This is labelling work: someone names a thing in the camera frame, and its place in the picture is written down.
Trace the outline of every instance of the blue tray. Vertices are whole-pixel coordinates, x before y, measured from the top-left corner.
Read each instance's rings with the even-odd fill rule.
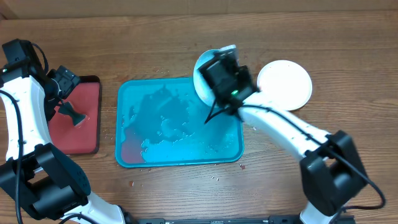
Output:
[[[203,124],[209,111],[192,78],[123,83],[116,112],[117,162],[133,168],[238,160],[244,149],[242,123],[220,114]]]

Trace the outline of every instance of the plastic tray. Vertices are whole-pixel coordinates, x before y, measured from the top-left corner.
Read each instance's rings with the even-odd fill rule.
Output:
[[[98,83],[98,90],[88,91],[85,85],[87,83]],[[102,86],[97,76],[80,77],[80,84],[64,100],[64,102],[70,101],[74,105],[76,112],[88,116],[82,121],[84,124],[76,127],[73,126],[72,119],[69,116],[58,113],[58,106],[55,107],[56,113],[48,123],[49,133],[54,146],[66,155],[98,152],[100,145],[101,95]]]
[[[118,94],[117,162],[123,167],[155,167],[234,162],[243,154],[242,123],[210,111],[192,78],[132,80]]]

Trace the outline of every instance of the spilled water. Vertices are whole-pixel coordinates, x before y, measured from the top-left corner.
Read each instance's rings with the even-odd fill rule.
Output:
[[[142,91],[149,93],[142,94],[140,101],[131,99],[123,115],[124,162],[178,164],[237,155],[239,122],[221,114],[204,125],[210,108],[191,85],[158,85]]]

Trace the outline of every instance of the red pad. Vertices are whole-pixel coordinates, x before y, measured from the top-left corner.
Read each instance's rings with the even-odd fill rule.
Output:
[[[80,83],[64,102],[70,102],[86,118],[74,126],[71,117],[58,113],[49,122],[51,140],[65,154],[92,153],[98,150],[97,125],[100,83]]]

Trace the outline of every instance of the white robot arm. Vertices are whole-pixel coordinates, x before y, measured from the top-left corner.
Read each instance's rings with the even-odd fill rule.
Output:
[[[311,134],[313,138],[317,139],[320,143],[325,143],[328,140],[326,135],[330,133],[309,125],[288,111],[278,109],[278,106],[275,105],[271,99],[268,99],[263,92],[253,93],[251,96],[247,97],[243,103],[243,105],[272,108],[306,133]],[[244,106],[240,107],[238,112],[244,122],[269,135],[275,145],[289,152],[297,162],[300,162],[306,156],[305,153],[307,151],[315,151],[319,148],[318,144],[309,141],[303,133],[275,113],[270,113],[260,108]],[[328,224],[333,217],[334,215],[326,216],[322,214],[310,202],[300,214],[300,219],[304,224]]]
[[[17,39],[2,47],[9,62],[0,70],[0,95],[9,133],[6,163],[0,166],[3,190],[14,200],[16,192],[20,191],[23,197],[18,203],[37,220],[61,218],[78,223],[135,223],[121,207],[105,202],[92,192],[83,170],[52,144],[47,121],[60,99],[65,99],[80,79],[65,67],[46,75],[29,41]],[[21,158],[19,120],[14,103],[19,108],[22,123]],[[22,164],[20,180],[17,162]],[[30,184],[28,180],[42,170],[49,176]]]
[[[238,114],[242,121],[268,134],[274,144],[299,162],[303,190],[309,201],[300,214],[302,223],[330,223],[367,184],[379,193],[382,203],[361,208],[378,209],[385,205],[383,194],[366,176],[352,138],[343,131],[330,134],[279,109],[253,85],[248,68],[238,65],[234,45],[214,53],[198,70],[201,77],[194,77],[198,96],[205,103],[215,99],[213,108],[216,104],[223,108],[209,114],[206,122],[220,112]],[[336,159],[330,167],[325,164],[328,158]]]

